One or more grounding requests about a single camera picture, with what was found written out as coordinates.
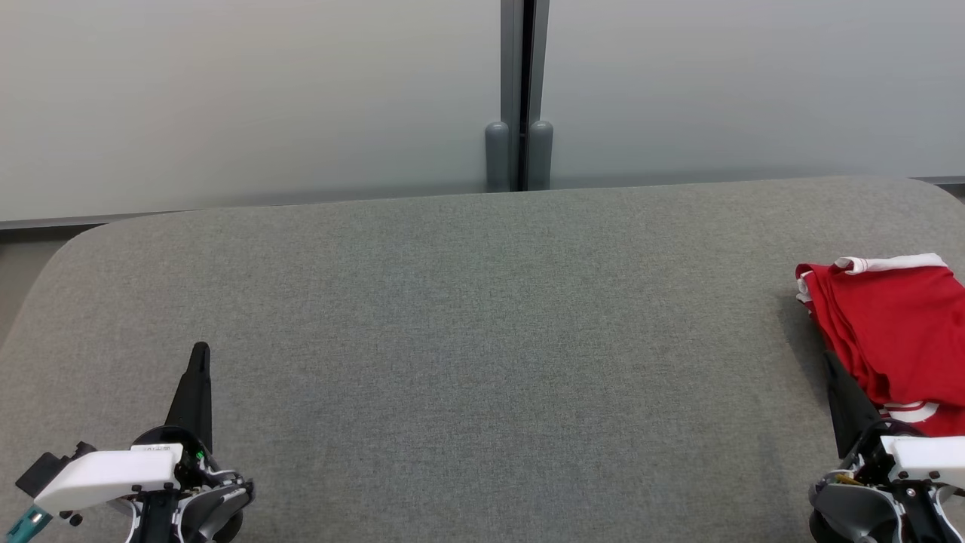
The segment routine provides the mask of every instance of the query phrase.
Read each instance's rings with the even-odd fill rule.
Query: white plastic housing
[[[965,488],[965,436],[948,438],[915,438],[911,436],[882,436],[881,444],[895,457],[891,480],[907,472],[908,479],[931,479]]]
[[[100,450],[85,454],[67,464],[34,503],[56,515],[133,494],[133,485],[141,485],[145,492],[163,490],[165,483],[180,488],[175,466],[183,447],[163,446],[161,450]]]

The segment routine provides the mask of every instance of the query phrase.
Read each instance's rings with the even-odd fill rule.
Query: red cloth
[[[828,346],[894,418],[929,436],[965,435],[965,287],[946,267],[851,267],[797,267]]]

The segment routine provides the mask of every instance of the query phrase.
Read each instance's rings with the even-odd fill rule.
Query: teal connector
[[[52,519],[46,511],[36,505],[27,509],[27,512],[16,521],[16,524],[7,532],[7,543],[27,543],[41,532],[43,527]]]

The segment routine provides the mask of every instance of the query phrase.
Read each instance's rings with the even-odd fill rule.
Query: gray fabric surface
[[[162,422],[212,348],[238,541],[806,541],[837,463],[794,266],[934,251],[906,180],[566,190],[136,218],[68,243],[0,352],[0,518]],[[123,540],[102,507],[40,541]]]

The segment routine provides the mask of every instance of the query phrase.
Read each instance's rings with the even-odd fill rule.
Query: gray metal frame
[[[495,158],[497,153],[503,153],[503,144],[499,143],[497,135],[502,128],[496,124],[486,127],[486,165],[491,163],[501,170],[505,167],[506,174],[489,174],[487,180],[493,180],[490,191],[515,190],[519,180],[516,164],[519,163],[519,109],[521,102],[523,62],[523,0],[502,0],[500,5],[500,120],[507,128],[505,147],[506,160],[503,164]],[[499,149],[490,151],[489,145]]]
[[[530,67],[529,124],[539,121],[542,106],[543,66],[546,63],[546,34],[549,27],[549,0],[535,0],[533,13],[533,56]]]

